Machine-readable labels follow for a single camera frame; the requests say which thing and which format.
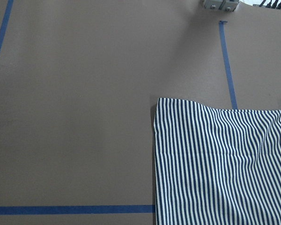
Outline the navy white striped polo shirt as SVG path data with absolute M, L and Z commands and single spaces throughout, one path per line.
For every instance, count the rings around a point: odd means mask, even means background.
M 160 98 L 158 225 L 281 225 L 281 110 Z

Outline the aluminium frame post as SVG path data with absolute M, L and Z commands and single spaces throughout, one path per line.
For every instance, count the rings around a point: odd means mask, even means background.
M 239 0 L 203 0 L 205 9 L 233 12 L 239 4 Z

